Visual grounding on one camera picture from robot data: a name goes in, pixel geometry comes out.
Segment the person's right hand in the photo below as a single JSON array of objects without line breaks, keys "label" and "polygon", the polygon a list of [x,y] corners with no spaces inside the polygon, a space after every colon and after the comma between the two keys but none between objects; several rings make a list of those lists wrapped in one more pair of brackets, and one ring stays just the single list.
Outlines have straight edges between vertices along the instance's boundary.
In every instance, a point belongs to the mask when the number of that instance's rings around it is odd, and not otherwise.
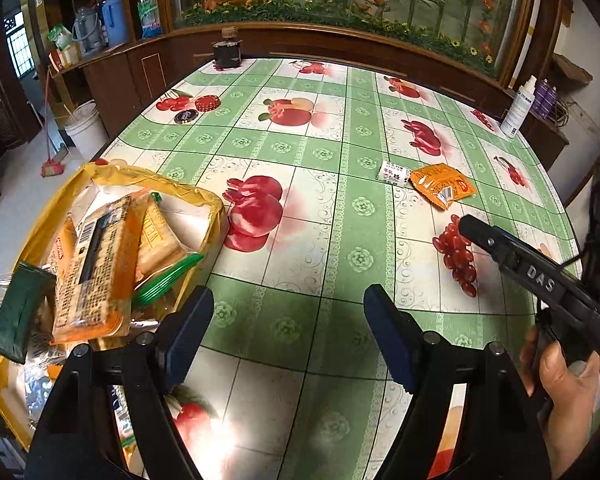
[{"label": "person's right hand", "polygon": [[552,478],[559,479],[590,440],[594,406],[600,393],[600,356],[593,352],[579,375],[573,374],[558,341],[541,353],[540,384],[553,402],[543,434]]}]

